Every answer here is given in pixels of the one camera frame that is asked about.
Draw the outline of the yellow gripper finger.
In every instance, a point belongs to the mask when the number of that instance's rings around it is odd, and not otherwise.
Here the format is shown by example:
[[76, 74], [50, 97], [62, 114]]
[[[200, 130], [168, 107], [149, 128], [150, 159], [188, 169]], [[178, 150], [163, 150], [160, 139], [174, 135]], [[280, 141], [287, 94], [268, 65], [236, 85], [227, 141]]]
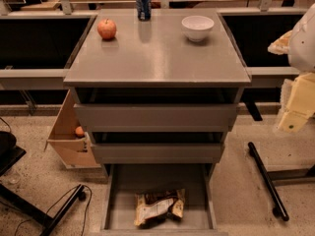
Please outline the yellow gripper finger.
[[304, 73], [293, 81], [285, 79], [281, 92], [278, 129], [298, 132], [315, 113], [315, 74]]
[[268, 46], [268, 51], [273, 54], [277, 55], [284, 55], [287, 54], [289, 51], [289, 39], [291, 37], [292, 31], [289, 30], [285, 34], [283, 34], [281, 37], [279, 37], [277, 40], [272, 42]]

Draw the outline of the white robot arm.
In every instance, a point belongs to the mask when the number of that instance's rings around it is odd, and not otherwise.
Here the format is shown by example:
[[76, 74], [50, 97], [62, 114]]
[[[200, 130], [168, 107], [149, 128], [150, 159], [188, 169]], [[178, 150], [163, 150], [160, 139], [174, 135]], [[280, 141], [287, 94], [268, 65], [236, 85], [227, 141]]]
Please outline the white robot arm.
[[299, 71], [293, 80], [285, 79], [277, 128], [298, 132], [315, 113], [315, 4], [292, 30], [272, 42], [268, 51], [287, 55], [291, 67]]

